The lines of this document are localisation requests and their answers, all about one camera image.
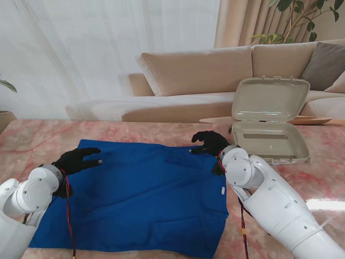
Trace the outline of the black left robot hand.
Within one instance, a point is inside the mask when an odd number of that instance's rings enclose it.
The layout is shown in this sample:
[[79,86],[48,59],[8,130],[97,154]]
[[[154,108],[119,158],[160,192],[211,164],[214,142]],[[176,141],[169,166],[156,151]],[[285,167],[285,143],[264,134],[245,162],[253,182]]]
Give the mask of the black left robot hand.
[[94,147],[76,148],[62,154],[57,161],[52,163],[52,165],[61,171],[63,177],[66,177],[68,175],[79,173],[84,169],[101,165],[102,160],[100,159],[84,161],[85,157],[99,153],[101,153],[101,150]]

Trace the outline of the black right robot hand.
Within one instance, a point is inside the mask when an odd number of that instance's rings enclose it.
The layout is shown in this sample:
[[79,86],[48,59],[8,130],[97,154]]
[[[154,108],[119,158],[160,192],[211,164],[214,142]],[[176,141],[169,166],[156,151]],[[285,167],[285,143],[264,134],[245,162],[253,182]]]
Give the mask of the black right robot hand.
[[218,156],[219,153],[225,149],[230,143],[219,133],[215,131],[201,131],[193,135],[191,142],[203,142],[199,147],[190,150],[191,154],[210,154]]

